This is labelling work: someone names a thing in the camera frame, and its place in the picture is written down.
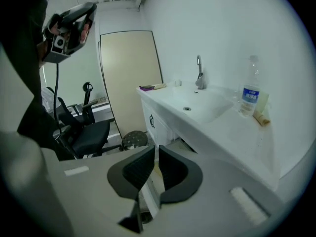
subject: person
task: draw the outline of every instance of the person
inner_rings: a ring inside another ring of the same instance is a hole
[[[6,5],[0,34],[4,50],[21,80],[33,93],[34,98],[26,110],[18,132],[35,140],[42,148],[56,152],[59,160],[73,159],[66,149],[60,146],[52,134],[58,129],[55,120],[45,111],[42,105],[40,67],[42,58],[47,52],[47,41],[43,41],[42,28],[46,17],[48,0],[15,0],[18,13],[14,13],[10,3]],[[51,31],[60,34],[57,25]],[[87,38],[89,25],[86,24],[80,41]]]

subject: chair seat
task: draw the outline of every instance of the chair seat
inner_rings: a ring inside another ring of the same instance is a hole
[[[109,132],[110,123],[106,120],[87,125],[72,147],[80,156],[98,153],[106,143]]]

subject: stool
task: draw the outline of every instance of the stool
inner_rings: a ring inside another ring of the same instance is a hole
[[[122,139],[123,150],[130,150],[147,145],[147,135],[142,131],[132,131]]]

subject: sink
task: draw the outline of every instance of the sink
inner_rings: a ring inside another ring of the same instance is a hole
[[[152,90],[150,95],[159,98],[199,124],[214,121],[234,105],[215,92],[184,86]]]

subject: water bottle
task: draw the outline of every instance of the water bottle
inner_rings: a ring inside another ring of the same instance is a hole
[[[239,110],[239,112],[245,117],[253,115],[259,97],[258,56],[251,55],[249,61],[248,80],[243,88],[241,106]]]

